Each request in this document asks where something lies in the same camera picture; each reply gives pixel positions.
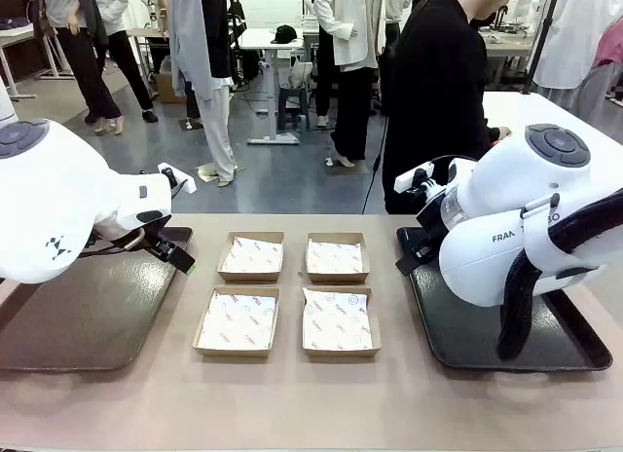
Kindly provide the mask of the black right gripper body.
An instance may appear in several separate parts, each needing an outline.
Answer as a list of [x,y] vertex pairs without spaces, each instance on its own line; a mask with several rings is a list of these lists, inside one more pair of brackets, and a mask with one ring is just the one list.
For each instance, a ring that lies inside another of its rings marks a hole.
[[446,226],[441,217],[441,205],[443,198],[435,198],[425,205],[419,214],[417,220],[427,234],[427,244],[438,252],[439,248],[446,237]]

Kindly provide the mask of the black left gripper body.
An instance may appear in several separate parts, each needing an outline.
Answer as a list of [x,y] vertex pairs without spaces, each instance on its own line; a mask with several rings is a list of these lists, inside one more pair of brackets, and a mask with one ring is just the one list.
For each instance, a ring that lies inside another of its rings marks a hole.
[[165,225],[169,220],[170,216],[163,216],[143,225],[138,231],[140,241],[137,244],[137,249],[149,251],[170,251],[170,240],[164,234]]

